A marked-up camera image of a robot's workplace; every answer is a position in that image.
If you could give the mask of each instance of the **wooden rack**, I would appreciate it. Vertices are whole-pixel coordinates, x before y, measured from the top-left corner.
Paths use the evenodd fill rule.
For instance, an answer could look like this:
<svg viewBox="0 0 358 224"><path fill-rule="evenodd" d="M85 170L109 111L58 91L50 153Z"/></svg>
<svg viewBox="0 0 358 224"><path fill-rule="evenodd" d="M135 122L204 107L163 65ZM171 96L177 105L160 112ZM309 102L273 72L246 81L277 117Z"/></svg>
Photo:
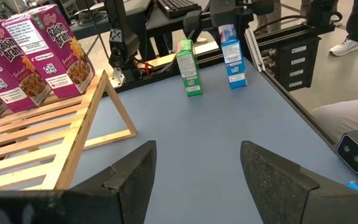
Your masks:
<svg viewBox="0 0 358 224"><path fill-rule="evenodd" d="M86 140L104 90L127 129ZM2 115L0 146L5 146L0 147L0 158L5 159L0 160L0 189L37 179L42 183L24 190L68 189L82 150L135 135L135 126L107 73L98 72L84 95L59 100L51 94L39 108Z"/></svg>

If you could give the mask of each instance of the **black drawer unit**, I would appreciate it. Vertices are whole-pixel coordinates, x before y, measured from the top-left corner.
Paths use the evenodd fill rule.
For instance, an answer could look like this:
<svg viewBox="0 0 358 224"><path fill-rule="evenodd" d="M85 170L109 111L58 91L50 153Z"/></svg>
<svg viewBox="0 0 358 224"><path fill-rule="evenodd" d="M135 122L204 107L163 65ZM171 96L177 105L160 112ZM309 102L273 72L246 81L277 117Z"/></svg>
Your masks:
<svg viewBox="0 0 358 224"><path fill-rule="evenodd" d="M287 91L311 86L320 39L313 37L276 49L275 66L271 69Z"/></svg>

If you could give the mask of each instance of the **green milk carton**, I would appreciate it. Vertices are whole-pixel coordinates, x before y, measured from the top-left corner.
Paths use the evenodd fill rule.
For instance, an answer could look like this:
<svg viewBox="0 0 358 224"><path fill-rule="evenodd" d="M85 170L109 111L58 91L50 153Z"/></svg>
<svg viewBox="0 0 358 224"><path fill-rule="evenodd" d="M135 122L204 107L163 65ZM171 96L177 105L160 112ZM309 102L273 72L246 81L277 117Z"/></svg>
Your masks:
<svg viewBox="0 0 358 224"><path fill-rule="evenodd" d="M193 41L182 40L178 43L177 60L187 96L203 94Z"/></svg>

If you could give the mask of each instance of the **keyboard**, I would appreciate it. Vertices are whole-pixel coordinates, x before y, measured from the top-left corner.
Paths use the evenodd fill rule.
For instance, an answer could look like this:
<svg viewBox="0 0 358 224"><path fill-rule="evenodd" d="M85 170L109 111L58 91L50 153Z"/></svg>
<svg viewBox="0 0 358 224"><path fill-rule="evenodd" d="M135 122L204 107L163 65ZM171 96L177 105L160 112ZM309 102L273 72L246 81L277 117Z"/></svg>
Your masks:
<svg viewBox="0 0 358 224"><path fill-rule="evenodd" d="M189 0L157 0L157 5L169 19L185 16L187 12L201 9L201 6Z"/></svg>

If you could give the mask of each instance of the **blue table surface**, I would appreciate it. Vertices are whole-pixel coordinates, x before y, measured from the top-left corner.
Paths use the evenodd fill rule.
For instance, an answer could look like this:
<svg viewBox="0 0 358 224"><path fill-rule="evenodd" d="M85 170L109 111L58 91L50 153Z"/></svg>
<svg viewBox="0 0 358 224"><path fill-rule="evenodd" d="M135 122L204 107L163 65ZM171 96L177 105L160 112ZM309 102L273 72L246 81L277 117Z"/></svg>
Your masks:
<svg viewBox="0 0 358 224"><path fill-rule="evenodd" d="M223 64L201 70L204 95L187 97L181 77L120 94L139 133L85 151L72 185L157 141L146 224L262 223L247 188L240 144L250 140L345 184L356 176L277 91L246 62L249 86L231 90ZM89 138L124 128L103 98Z"/></svg>

